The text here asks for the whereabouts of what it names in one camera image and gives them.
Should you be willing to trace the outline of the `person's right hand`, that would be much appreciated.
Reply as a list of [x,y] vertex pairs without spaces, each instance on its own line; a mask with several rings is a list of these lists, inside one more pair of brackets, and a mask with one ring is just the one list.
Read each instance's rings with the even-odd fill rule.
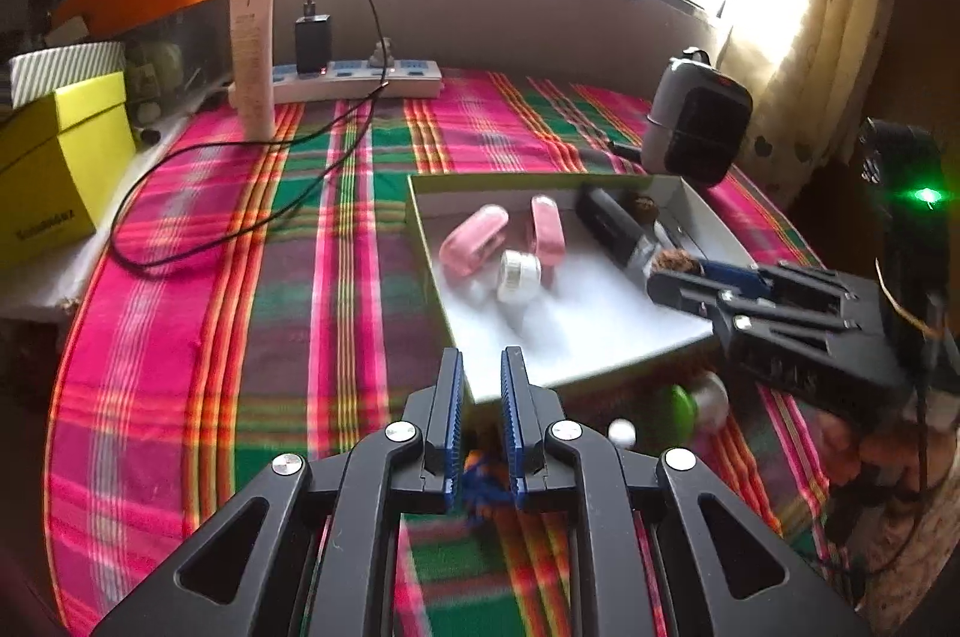
[[864,466],[898,472],[901,494],[923,492],[946,478],[953,460],[955,440],[934,432],[924,439],[916,422],[896,421],[871,433],[862,433],[828,412],[817,412],[817,450],[828,481],[851,483]]

